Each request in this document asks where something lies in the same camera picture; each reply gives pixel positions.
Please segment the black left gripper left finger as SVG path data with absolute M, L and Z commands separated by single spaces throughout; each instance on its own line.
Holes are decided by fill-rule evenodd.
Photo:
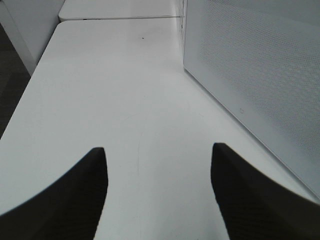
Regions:
M 92 148 L 46 189 L 0 216 L 2 240 L 92 240 L 108 192 L 104 148 Z

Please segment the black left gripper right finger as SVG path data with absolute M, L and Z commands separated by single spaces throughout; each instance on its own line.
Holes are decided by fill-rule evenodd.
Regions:
M 225 143 L 214 143 L 210 179 L 231 240 L 318 240 L 320 206 L 278 184 Z

